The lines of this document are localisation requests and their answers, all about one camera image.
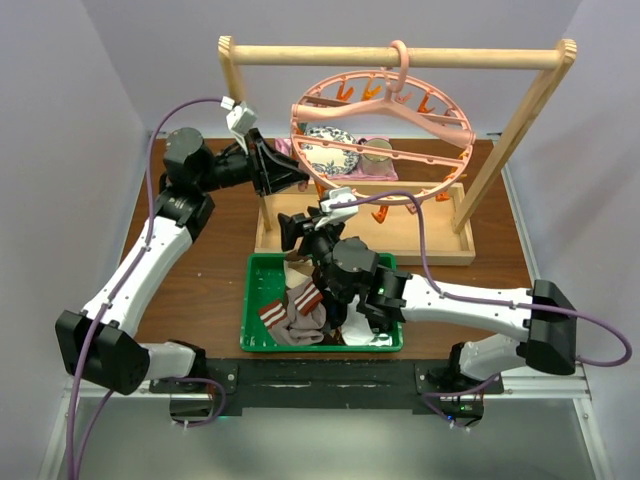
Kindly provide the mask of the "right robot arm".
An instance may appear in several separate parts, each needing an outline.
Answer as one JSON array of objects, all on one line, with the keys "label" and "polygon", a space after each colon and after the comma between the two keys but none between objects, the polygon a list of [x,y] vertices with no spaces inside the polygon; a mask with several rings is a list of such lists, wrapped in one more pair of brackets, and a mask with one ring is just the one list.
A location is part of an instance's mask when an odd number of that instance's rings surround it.
[{"label": "right robot arm", "polygon": [[576,370],[577,320],[549,281],[531,289],[492,290],[441,284],[387,267],[358,237],[343,238],[342,222],[311,207],[279,214],[281,248],[312,259],[320,283],[337,304],[383,331],[398,323],[442,322],[486,330],[489,337],[458,343],[448,363],[427,374],[435,392],[467,395],[499,374],[528,366],[558,376]]}]

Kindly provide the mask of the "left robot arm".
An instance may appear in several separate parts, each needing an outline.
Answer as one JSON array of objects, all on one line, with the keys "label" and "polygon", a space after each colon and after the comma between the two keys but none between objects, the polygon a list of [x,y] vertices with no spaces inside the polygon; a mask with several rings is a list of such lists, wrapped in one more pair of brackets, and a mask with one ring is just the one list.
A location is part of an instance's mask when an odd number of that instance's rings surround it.
[{"label": "left robot arm", "polygon": [[123,395],[150,380],[172,378],[185,392],[206,383],[202,349],[178,341],[143,345],[135,335],[166,275],[211,217],[211,192],[250,184],[264,197],[309,179],[255,128],[218,154],[198,130],[178,129],[166,140],[163,163],[164,184],[129,254],[80,312],[64,311],[55,324],[66,371]]}]

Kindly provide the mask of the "pink round clip hanger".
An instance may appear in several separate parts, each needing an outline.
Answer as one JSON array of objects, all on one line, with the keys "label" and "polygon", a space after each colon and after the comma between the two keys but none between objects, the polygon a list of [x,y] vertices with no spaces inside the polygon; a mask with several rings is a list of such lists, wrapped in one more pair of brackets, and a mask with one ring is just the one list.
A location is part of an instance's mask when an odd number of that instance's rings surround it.
[{"label": "pink round clip hanger", "polygon": [[[442,90],[410,75],[410,51],[402,41],[393,41],[390,50],[390,65],[375,61],[364,69],[329,76],[311,86],[292,106],[291,150],[324,190],[339,188],[346,180],[332,180],[314,170],[300,148],[302,143],[355,151],[359,155],[388,155],[393,165],[406,162],[443,170],[444,179],[417,193],[420,200],[448,190],[468,166],[476,135],[464,111]],[[309,128],[319,126],[342,129],[354,136],[357,143],[306,135]],[[393,145],[391,150],[384,150],[362,144],[371,138],[390,139],[400,133],[440,140],[453,151],[444,155]]]}]

